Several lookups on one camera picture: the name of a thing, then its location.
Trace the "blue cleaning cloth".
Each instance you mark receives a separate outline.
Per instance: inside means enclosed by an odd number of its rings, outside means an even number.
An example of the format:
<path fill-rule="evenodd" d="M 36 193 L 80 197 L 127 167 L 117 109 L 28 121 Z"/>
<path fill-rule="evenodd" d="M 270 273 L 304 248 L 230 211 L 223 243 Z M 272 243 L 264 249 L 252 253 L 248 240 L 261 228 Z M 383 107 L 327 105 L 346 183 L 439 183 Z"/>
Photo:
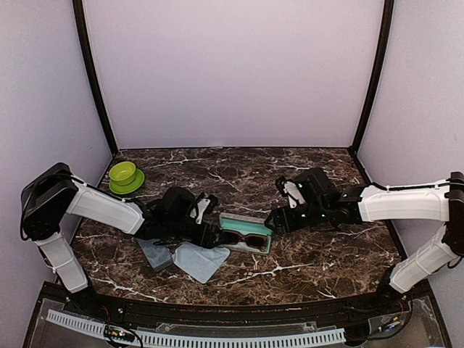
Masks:
<path fill-rule="evenodd" d="M 223 247 L 205 249 L 183 242 L 173 254 L 173 263 L 201 284 L 207 283 L 228 259 L 231 251 Z"/>

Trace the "light grey glasses case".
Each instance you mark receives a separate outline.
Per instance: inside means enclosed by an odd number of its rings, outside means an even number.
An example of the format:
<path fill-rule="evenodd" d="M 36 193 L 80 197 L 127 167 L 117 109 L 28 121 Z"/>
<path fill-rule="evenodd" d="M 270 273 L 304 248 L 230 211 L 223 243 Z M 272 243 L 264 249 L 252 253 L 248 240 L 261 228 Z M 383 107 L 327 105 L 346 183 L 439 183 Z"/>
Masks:
<path fill-rule="evenodd" d="M 267 255 L 270 253 L 273 232 L 269 228 L 265 227 L 264 219 L 222 212 L 219 215 L 219 221 L 220 228 L 224 231 L 224 233 L 226 231 L 236 231 L 243 235 L 253 233 L 268 237 L 268 245 L 264 251 L 248 247 L 245 243 L 238 243 L 235 245 L 224 243 L 223 245 L 220 245 L 221 247 L 226 247 L 233 251 L 261 255 Z"/>

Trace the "dark grey glasses case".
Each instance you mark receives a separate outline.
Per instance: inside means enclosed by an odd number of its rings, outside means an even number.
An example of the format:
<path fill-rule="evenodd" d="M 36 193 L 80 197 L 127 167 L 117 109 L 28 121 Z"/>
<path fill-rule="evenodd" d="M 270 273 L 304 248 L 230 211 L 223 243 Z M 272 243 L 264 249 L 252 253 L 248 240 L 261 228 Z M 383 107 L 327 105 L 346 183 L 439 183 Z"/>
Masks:
<path fill-rule="evenodd" d="M 159 239 L 138 239 L 137 242 L 155 272 L 160 272 L 173 264 L 173 256 Z"/>

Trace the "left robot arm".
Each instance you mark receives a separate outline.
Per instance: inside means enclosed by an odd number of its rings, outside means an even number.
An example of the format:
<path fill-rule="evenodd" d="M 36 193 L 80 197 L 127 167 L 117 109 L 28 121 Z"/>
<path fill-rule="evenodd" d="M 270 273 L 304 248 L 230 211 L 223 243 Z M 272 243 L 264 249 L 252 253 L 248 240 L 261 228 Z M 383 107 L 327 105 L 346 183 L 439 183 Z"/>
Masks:
<path fill-rule="evenodd" d="M 117 198 L 58 162 L 22 190 L 20 233 L 36 244 L 64 287 L 75 294 L 75 306 L 95 316 L 102 311 L 102 299 L 88 289 L 91 281 L 61 233 L 65 215 L 94 220 L 137 239 L 177 238 L 211 249 L 226 241 L 219 226 L 203 220 L 217 204 L 213 195 L 194 196 L 181 187 L 171 187 L 149 203 Z"/>

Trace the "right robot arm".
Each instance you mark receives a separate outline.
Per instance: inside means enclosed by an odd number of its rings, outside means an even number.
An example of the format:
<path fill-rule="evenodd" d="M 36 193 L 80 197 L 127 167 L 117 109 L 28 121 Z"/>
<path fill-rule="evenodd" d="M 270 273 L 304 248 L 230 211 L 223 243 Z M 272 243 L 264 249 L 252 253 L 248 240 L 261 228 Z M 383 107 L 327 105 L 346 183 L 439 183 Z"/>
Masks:
<path fill-rule="evenodd" d="M 402 294 L 443 266 L 463 257 L 463 174 L 433 183 L 409 186 L 348 186 L 339 191 L 315 167 L 294 179 L 280 177 L 275 185 L 289 203 L 271 211 L 265 226 L 274 233 L 291 233 L 329 223 L 361 224 L 378 220 L 434 220 L 436 234 L 406 260 L 388 269 L 370 299 L 370 308 L 386 314 Z"/>

